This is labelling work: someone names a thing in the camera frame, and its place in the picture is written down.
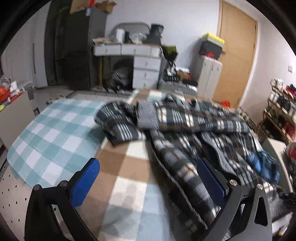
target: blue plaid fabric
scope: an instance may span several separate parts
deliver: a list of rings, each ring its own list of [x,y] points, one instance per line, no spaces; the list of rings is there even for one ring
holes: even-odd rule
[[[264,180],[271,185],[276,185],[279,181],[279,164],[267,152],[252,152],[247,163]]]
[[[20,134],[7,160],[28,185],[69,180],[94,157],[105,134],[94,115],[105,102],[65,99],[50,104]]]

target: white desk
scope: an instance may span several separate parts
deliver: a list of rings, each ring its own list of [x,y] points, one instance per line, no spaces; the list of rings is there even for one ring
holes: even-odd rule
[[[157,45],[110,44],[94,46],[95,56],[134,56],[133,88],[156,89],[160,71],[160,47]],[[102,84],[102,60],[99,66]]]

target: screw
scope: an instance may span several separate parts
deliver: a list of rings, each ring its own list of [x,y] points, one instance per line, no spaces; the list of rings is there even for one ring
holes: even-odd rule
[[[231,186],[236,186],[236,185],[237,185],[237,181],[236,181],[236,180],[230,180],[230,181],[229,181],[229,184],[230,184]]]
[[[39,188],[40,188],[40,185],[39,185],[39,184],[37,184],[37,185],[35,185],[35,186],[33,187],[33,189],[34,189],[35,191],[39,190]]]
[[[68,184],[67,181],[61,181],[61,182],[59,183],[59,185],[60,185],[61,187],[65,187],[65,186],[67,186],[67,184]]]
[[[257,184],[257,188],[260,189],[260,190],[263,190],[263,186],[262,186],[262,184],[260,184],[260,183]]]

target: paper towel roll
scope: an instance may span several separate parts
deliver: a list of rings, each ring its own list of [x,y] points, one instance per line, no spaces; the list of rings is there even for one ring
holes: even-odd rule
[[[123,43],[125,37],[125,31],[121,28],[116,29],[115,40],[117,43]]]

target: plaid jacket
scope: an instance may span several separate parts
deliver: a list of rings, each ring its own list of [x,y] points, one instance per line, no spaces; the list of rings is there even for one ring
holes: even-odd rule
[[[182,196],[180,201],[179,194],[172,195],[174,202],[181,210],[189,208],[199,234],[212,223],[220,207],[214,205],[198,176],[198,158],[207,158],[228,180],[235,179],[240,185],[254,187],[261,180],[246,162],[257,150],[248,125],[235,110],[167,96],[164,101],[139,101],[136,106],[108,103],[94,119],[114,145],[150,139],[157,163]],[[266,182],[264,186],[273,190]],[[273,218],[281,213],[282,202],[269,193]]]

